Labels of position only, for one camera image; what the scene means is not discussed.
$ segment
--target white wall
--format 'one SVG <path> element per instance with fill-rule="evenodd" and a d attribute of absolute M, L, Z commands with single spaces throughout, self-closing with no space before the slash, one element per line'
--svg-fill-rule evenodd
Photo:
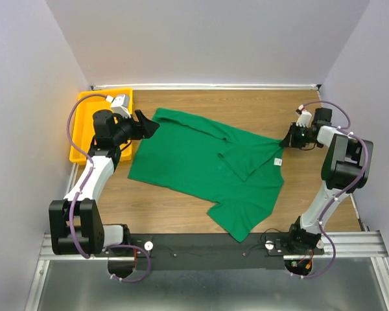
<path fill-rule="evenodd" d="M 0 311 L 24 310 L 86 80 L 45 1 L 0 1 Z"/>
<path fill-rule="evenodd" d="M 318 84 L 368 0 L 47 0 L 90 84 Z"/>
<path fill-rule="evenodd" d="M 370 178 L 355 193 L 361 218 L 389 251 L 389 0 L 372 0 L 322 87 L 374 143 Z"/>

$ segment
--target clothing label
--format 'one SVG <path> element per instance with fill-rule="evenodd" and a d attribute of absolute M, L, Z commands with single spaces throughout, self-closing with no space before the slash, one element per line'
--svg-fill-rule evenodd
<path fill-rule="evenodd" d="M 281 166 L 283 164 L 282 159 L 278 159 L 277 157 L 274 159 L 274 165 Z"/>

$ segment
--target wooden tabletop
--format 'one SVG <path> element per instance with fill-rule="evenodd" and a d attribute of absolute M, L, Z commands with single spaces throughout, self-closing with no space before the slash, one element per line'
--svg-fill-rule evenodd
<path fill-rule="evenodd" d="M 283 139 L 297 119 L 300 104 L 317 100 L 311 90 L 189 90 L 134 91 L 134 109 L 146 117 L 157 108 L 194 113 L 259 135 Z M 133 142 L 134 153 L 139 142 Z M 268 228 L 287 231 L 310 206 L 321 186 L 321 167 L 327 148 L 283 154 L 284 186 L 273 213 L 253 232 Z M 127 224 L 132 233 L 225 232 L 206 214 L 214 203 L 127 178 L 131 161 L 122 162 L 108 180 L 98 202 L 103 224 Z M 328 231 L 360 231 L 347 198 L 326 225 Z"/>

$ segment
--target purple cable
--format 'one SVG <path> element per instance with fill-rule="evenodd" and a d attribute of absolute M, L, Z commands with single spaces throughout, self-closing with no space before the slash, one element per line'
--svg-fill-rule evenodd
<path fill-rule="evenodd" d="M 100 94 L 100 93 L 95 93 L 95 94 L 89 94 L 89 95 L 86 95 L 84 97 L 82 97 L 80 100 L 77 101 L 77 103 L 73 106 L 68 118 L 67 118 L 67 124 L 66 124 L 66 135 L 67 135 L 67 139 L 69 140 L 69 142 L 71 143 L 72 147 L 75 148 L 76 150 L 78 150 L 81 154 L 83 154 L 87 160 L 92 164 L 92 167 L 89 168 L 89 172 L 88 174 L 85 176 L 83 182 L 79 185 L 79 191 L 77 193 L 75 193 L 75 196 L 73 197 L 73 200 L 72 200 L 72 203 L 71 203 L 71 206 L 69 208 L 69 228 L 71 230 L 71 235 L 72 235 L 72 239 L 73 239 L 73 243 L 75 245 L 75 247 L 77 248 L 78 252 L 86 259 L 89 259 L 90 256 L 85 253 L 85 251 L 82 249 L 81 245 L 79 244 L 79 241 L 78 241 L 78 237 L 77 237 L 77 234 L 75 233 L 75 227 L 73 225 L 73 212 L 75 210 L 75 204 L 78 200 L 78 197 L 79 197 L 79 194 L 80 192 L 82 191 L 82 189 L 85 187 L 85 184 L 86 182 L 88 181 L 88 179 L 91 177 L 92 175 L 92 171 L 93 171 L 93 161 L 92 161 L 92 157 L 89 156 L 89 154 L 87 154 L 85 151 L 83 151 L 81 148 L 79 148 L 72 140 L 72 137 L 71 137 L 71 121 L 72 121 L 72 116 L 75 112 L 75 110 L 77 109 L 78 105 L 83 102 L 84 100 L 86 100 L 87 98 L 89 97 L 94 97 L 94 96 L 99 96 L 99 97 L 104 97 L 106 98 L 106 95 L 104 94 Z"/>
<path fill-rule="evenodd" d="M 336 107 L 337 109 L 339 109 L 346 116 L 346 118 L 348 120 L 348 126 L 346 126 L 345 128 L 341 128 L 339 126 L 336 129 L 340 133 L 342 133 L 344 135 L 347 135 L 350 138 L 356 139 L 362 145 L 362 149 L 364 151 L 364 163 L 363 163 L 362 169 L 360 170 L 360 173 L 357 175 L 357 177 L 346 188 L 341 190 L 339 193 L 337 193 L 335 196 L 333 196 L 327 202 L 327 204 L 323 208 L 322 212 L 320 213 L 320 217 L 318 218 L 318 221 L 321 222 L 321 223 L 318 224 L 318 227 L 320 228 L 321 233 L 326 237 L 326 239 L 328 239 L 328 241 L 331 244 L 331 247 L 333 248 L 333 258 L 330 260 L 329 264 L 323 270 L 319 271 L 318 273 L 315 273 L 315 274 L 312 274 L 312 275 L 306 275 L 306 276 L 297 275 L 298 277 L 301 277 L 302 279 L 311 279 L 313 277 L 318 277 L 321 274 L 324 274 L 334 264 L 334 262 L 336 260 L 336 246 L 335 246 L 333 240 L 331 239 L 331 237 L 325 232 L 325 230 L 323 228 L 323 224 L 322 224 L 323 217 L 326 214 L 326 212 L 329 210 L 330 206 L 332 206 L 333 202 L 335 201 L 335 198 L 338 198 L 343 193 L 345 193 L 349 189 L 353 188 L 356 185 L 356 183 L 363 178 L 363 175 L 364 175 L 364 173 L 365 173 L 365 171 L 366 171 L 366 169 L 368 167 L 368 162 L 369 162 L 369 152 L 368 152 L 368 147 L 366 146 L 366 143 L 360 137 L 354 135 L 353 133 L 348 133 L 348 132 L 344 131 L 344 130 L 348 129 L 350 127 L 350 125 L 351 125 L 349 115 L 341 107 L 339 107 L 338 105 L 336 105 L 336 104 L 334 104 L 332 102 L 325 101 L 325 100 L 316 100 L 314 102 L 308 102 L 308 103 L 304 104 L 303 107 L 308 106 L 309 104 L 317 103 L 317 102 L 325 102 L 326 104 L 330 104 L 330 105 Z"/>
<path fill-rule="evenodd" d="M 113 245 L 113 246 L 108 246 L 107 248 L 108 249 L 112 249 L 112 248 L 131 248 L 131 249 L 136 249 L 136 250 L 142 252 L 144 254 L 144 256 L 146 256 L 147 264 L 148 264 L 147 265 L 147 269 L 145 270 L 144 274 L 141 277 L 139 277 L 139 278 L 128 280 L 128 279 L 122 279 L 122 278 L 116 276 L 115 274 L 111 274 L 111 278 L 116 279 L 116 280 L 118 280 L 120 282 L 136 283 L 136 282 L 139 282 L 139 281 L 145 279 L 147 277 L 147 275 L 149 275 L 150 270 L 151 270 L 151 258 L 150 258 L 150 255 L 146 252 L 145 249 L 139 248 L 138 246 L 134 246 L 134 245 Z"/>
<path fill-rule="evenodd" d="M 347 130 L 348 128 L 350 128 L 351 126 L 351 121 L 350 121 L 350 117 L 349 115 L 337 104 L 335 104 L 334 102 L 329 102 L 327 100 L 315 100 L 314 102 L 308 102 L 306 104 L 303 105 L 303 107 L 305 108 L 306 106 L 308 105 L 311 105 L 311 104 L 316 104 L 316 103 L 324 103 L 324 104 L 329 104 L 329 105 L 332 105 L 334 107 L 336 107 L 337 109 L 339 109 L 343 114 L 344 116 L 346 117 L 346 119 L 348 120 L 348 125 L 345 127 L 345 128 L 342 128 L 343 130 Z"/>

